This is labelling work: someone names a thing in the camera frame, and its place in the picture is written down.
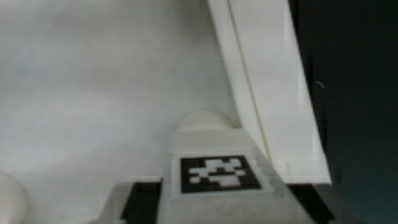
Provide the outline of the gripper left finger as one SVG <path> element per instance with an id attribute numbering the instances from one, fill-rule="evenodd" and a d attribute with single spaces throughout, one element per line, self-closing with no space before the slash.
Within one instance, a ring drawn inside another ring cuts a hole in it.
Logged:
<path id="1" fill-rule="evenodd" d="M 132 194 L 133 184 L 125 182 L 114 186 L 98 217 L 89 224 L 126 224 L 123 212 Z"/>

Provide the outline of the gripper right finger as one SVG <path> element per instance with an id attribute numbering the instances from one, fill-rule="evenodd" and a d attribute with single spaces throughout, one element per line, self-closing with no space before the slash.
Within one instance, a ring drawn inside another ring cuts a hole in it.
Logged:
<path id="1" fill-rule="evenodd" d="M 359 224 L 331 184 L 292 184 L 290 190 L 316 224 Z"/>

